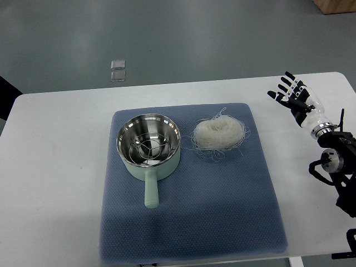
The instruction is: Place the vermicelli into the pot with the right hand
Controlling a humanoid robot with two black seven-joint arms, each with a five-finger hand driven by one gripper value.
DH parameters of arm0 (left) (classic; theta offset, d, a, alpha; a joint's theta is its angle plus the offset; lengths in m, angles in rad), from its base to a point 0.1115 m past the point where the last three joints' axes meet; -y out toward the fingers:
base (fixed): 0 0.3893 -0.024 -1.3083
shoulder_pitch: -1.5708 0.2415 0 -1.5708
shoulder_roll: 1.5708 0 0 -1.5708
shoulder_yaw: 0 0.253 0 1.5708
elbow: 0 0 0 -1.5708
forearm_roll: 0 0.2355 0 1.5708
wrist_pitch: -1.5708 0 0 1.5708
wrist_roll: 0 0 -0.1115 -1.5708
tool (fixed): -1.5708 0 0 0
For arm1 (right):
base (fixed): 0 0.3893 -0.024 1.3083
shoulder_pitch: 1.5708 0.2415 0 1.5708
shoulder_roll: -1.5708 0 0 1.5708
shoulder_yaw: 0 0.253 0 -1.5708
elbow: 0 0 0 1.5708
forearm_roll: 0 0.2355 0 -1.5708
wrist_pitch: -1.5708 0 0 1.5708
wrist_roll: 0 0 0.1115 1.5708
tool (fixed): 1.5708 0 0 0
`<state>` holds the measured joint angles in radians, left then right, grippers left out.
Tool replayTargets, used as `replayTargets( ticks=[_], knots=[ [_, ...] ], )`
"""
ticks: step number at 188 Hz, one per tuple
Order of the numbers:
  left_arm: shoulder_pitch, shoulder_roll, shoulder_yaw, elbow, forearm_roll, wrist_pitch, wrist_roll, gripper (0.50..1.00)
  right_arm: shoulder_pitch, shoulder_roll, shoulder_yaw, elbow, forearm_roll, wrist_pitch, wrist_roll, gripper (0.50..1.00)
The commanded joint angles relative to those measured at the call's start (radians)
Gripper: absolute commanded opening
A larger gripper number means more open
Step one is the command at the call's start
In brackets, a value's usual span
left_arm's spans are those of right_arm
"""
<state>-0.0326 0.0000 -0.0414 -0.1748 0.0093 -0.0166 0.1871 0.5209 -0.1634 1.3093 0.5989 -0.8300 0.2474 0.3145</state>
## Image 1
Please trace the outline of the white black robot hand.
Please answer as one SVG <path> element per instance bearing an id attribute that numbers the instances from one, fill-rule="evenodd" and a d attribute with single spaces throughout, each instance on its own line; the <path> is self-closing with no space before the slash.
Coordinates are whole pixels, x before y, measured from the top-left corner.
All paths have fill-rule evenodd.
<path id="1" fill-rule="evenodd" d="M 288 108 L 296 123 L 304 127 L 312 111 L 316 111 L 320 106 L 316 97 L 312 96 L 311 89 L 304 82 L 286 71 L 281 77 L 281 84 L 278 84 L 279 92 L 268 91 L 267 94 L 280 105 Z"/>

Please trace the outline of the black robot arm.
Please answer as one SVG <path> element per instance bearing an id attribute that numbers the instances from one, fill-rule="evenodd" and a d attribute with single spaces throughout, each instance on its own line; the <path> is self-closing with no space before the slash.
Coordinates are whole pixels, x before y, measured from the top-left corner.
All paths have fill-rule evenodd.
<path id="1" fill-rule="evenodd" d="M 344 109 L 337 125 L 325 122 L 313 128 L 312 136 L 325 150 L 319 160 L 309 164 L 309 173 L 335 187 L 336 206 L 355 217 L 355 137 L 343 130 L 343 118 Z"/>

